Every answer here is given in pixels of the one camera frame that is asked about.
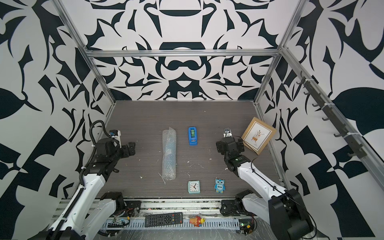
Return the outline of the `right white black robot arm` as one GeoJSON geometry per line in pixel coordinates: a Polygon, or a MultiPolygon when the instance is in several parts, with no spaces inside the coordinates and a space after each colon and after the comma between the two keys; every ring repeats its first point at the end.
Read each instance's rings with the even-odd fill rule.
{"type": "Polygon", "coordinates": [[[240,214],[262,219],[278,240],[308,240],[310,233],[317,233],[315,221],[300,193],[287,190],[258,170],[253,161],[242,154],[245,150],[242,139],[224,137],[216,142],[216,147],[228,170],[253,188],[236,196],[240,214]]]}

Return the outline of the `blue tape dispenser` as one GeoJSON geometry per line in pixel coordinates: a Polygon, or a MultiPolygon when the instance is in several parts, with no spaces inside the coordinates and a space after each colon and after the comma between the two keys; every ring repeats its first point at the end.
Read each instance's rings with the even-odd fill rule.
{"type": "Polygon", "coordinates": [[[197,128],[196,127],[189,127],[188,128],[188,136],[189,136],[189,145],[190,146],[196,146],[198,144],[197,128]]]}

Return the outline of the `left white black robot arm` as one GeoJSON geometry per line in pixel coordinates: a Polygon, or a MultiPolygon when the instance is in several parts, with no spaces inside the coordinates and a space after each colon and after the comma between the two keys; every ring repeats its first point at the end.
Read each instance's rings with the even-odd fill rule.
{"type": "Polygon", "coordinates": [[[112,173],[117,173],[120,159],[134,156],[136,144],[123,145],[119,130],[107,131],[101,120],[93,122],[90,130],[101,124],[105,138],[96,141],[90,132],[92,154],[87,164],[81,168],[78,189],[60,217],[46,230],[33,236],[34,240],[92,240],[107,219],[126,205],[121,192],[106,193],[92,213],[89,210],[112,173]]]}

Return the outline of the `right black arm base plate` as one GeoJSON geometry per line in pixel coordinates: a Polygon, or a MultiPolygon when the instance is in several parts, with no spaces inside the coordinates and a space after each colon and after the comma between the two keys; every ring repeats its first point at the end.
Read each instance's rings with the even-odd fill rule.
{"type": "Polygon", "coordinates": [[[220,213],[221,215],[227,216],[239,216],[240,213],[238,211],[238,200],[222,200],[220,213]]]}

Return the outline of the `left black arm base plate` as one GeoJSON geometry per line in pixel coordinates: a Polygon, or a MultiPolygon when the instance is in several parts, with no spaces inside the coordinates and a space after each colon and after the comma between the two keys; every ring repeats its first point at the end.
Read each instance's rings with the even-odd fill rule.
{"type": "Polygon", "coordinates": [[[138,217],[141,211],[141,201],[125,201],[124,217],[138,217]]]}

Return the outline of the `clear bubble wrap sheet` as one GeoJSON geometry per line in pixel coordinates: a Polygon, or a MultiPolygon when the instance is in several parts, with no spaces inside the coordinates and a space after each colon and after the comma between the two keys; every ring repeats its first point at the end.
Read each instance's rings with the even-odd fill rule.
{"type": "Polygon", "coordinates": [[[162,177],[165,181],[176,179],[177,133],[173,128],[163,130],[162,177]]]}

